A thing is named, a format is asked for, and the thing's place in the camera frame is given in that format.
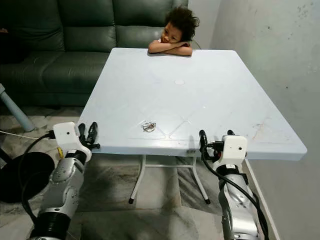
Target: white table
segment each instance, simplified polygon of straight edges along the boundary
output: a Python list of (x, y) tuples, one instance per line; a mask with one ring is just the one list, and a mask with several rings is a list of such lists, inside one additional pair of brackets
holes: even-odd
[[(307, 149), (232, 50), (194, 50), (192, 57), (147, 54), (147, 49), (114, 48), (79, 123), (98, 123), (97, 153), (143, 155), (131, 196), (136, 196), (146, 155), (190, 156), (196, 172), (199, 131), (208, 141), (228, 129), (248, 139), (247, 158), (300, 160)], [(146, 132), (144, 122), (155, 122)]]

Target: black cable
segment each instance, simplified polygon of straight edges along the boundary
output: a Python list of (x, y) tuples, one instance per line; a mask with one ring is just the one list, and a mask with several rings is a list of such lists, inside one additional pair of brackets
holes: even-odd
[(207, 163), (206, 159), (204, 158), (203, 151), (201, 151), (201, 159), (202, 159), (204, 165), (208, 168), (208, 170), (212, 174), (214, 174), (218, 178), (224, 180), (228, 184), (234, 186), (236, 189), (238, 189), (242, 194), (244, 194), (249, 199), (249, 201), (254, 205), (254, 207), (257, 210), (257, 214), (258, 214), (259, 222), (260, 222), (260, 225), (261, 225), (261, 229), (262, 229), (262, 232), (264, 234), (264, 239), (265, 240), (269, 240), (268, 224), (267, 224), (267, 221), (266, 221), (266, 217), (265, 217), (264, 213), (262, 212), (262, 210), (260, 208), (260, 205), (243, 188), (241, 188), (239, 185), (237, 185), (233, 181), (229, 180), (225, 176), (223, 176), (223, 175), (219, 174), (218, 172), (216, 172), (215, 170), (213, 170), (209, 166), (209, 164)]
[(24, 208), (24, 210), (26, 211), (26, 213), (30, 216), (32, 222), (35, 224), (36, 223), (36, 220), (37, 220), (37, 217), (34, 215), (34, 213), (32, 212), (31, 210), (31, 207), (29, 205), (29, 202), (28, 202), (28, 199), (25, 199), (25, 196), (24, 196), (24, 192), (26, 190), (26, 187), (28, 185), (28, 182), (30, 181), (30, 179), (34, 176), (32, 175), (27, 181), (26, 183), (23, 185), (22, 183), (22, 179), (21, 179), (21, 165), (27, 155), (27, 153), (31, 150), (31, 148), (36, 145), (38, 142), (40, 142), (42, 139), (45, 139), (45, 138), (52, 138), (52, 134), (53, 132), (49, 132), (41, 137), (39, 137), (37, 140), (35, 140), (33, 143), (31, 143), (27, 149), (24, 151), (22, 157), (21, 157), (21, 160), (18, 164), (18, 181), (19, 181), (19, 184), (20, 184), (20, 188), (21, 188), (21, 203), (22, 203), (22, 207)]

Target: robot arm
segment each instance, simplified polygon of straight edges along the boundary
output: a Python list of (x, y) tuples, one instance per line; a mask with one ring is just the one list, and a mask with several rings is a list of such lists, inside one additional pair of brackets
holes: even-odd
[(82, 143), (80, 142), (73, 122), (56, 124), (53, 126), (53, 131), (65, 157), (59, 161), (50, 176), (49, 187), (43, 196), (30, 240), (64, 240), (66, 238), (70, 221), (78, 207), (79, 190), (84, 182), (85, 164), (92, 156), (89, 150), (90, 142), (86, 144), (87, 147), (83, 145), (85, 138), (80, 138)]
[[(253, 211), (253, 193), (248, 179), (242, 171), (242, 162), (246, 157), (247, 139), (234, 135), (229, 130), (222, 141), (207, 142), (205, 131), (200, 131), (201, 158), (207, 168), (219, 178), (219, 203), (222, 208), (222, 228), (225, 240), (260, 239), (256, 217)], [(210, 156), (207, 148), (214, 149)], [(213, 162), (213, 169), (207, 163)], [(268, 239), (268, 226), (265, 226), (265, 239)]]

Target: small metal object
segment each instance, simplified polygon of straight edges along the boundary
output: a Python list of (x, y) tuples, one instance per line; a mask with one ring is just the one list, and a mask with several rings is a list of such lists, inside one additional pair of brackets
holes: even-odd
[(156, 123), (155, 122), (145, 122), (142, 124), (143, 131), (145, 132), (152, 132), (156, 129)]

